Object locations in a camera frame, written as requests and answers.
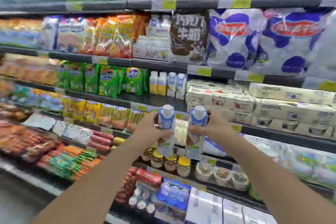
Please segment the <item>sausage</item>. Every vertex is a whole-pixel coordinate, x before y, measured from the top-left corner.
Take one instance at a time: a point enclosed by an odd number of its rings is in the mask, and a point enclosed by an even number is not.
[[[93,141],[95,143],[99,143],[101,145],[107,145],[107,146],[111,146],[112,145],[112,141],[110,139],[99,137],[99,136],[95,136],[95,135],[91,136],[91,141]]]
[[[107,138],[107,139],[110,139],[110,140],[113,140],[113,138],[114,138],[114,136],[112,136],[112,135],[105,134],[105,133],[95,131],[95,130],[92,130],[92,133],[96,136],[104,137],[104,138]]]
[[[101,150],[101,151],[109,151],[110,150],[110,147],[105,146],[105,145],[101,145],[101,144],[97,144],[95,142],[89,142],[87,144],[87,146],[95,148],[97,150]]]

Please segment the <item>green snack bag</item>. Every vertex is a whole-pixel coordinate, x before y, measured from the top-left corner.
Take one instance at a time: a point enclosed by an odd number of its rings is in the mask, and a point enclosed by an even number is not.
[[[128,67],[124,77],[123,88],[125,87],[125,91],[128,93],[142,95],[143,80],[144,70],[142,68]]]
[[[84,63],[71,62],[70,68],[70,89],[84,91]]]
[[[126,70],[126,67],[118,67],[118,71],[119,71],[118,94],[120,94],[120,93],[121,93],[121,90],[123,89],[123,83],[124,83],[124,77],[125,77],[125,70]]]
[[[99,69],[98,64],[85,64],[85,92],[98,93]]]
[[[144,92],[149,91],[149,70],[144,69],[143,71],[143,90]]]
[[[69,61],[62,60],[57,71],[57,87],[65,90],[70,89],[69,65]]]
[[[99,95],[116,98],[118,96],[119,71],[115,66],[102,65],[99,77]]]

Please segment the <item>yellow jar lid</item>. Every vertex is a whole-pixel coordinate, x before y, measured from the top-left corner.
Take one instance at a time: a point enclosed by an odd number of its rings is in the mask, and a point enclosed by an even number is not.
[[[177,154],[173,154],[170,157],[166,157],[167,160],[174,161],[177,160]]]
[[[154,156],[155,158],[162,158],[162,157],[163,157],[163,156],[161,156],[161,155],[159,154],[158,150],[153,151],[153,156]]]
[[[184,167],[190,166],[190,158],[179,157],[178,163]]]

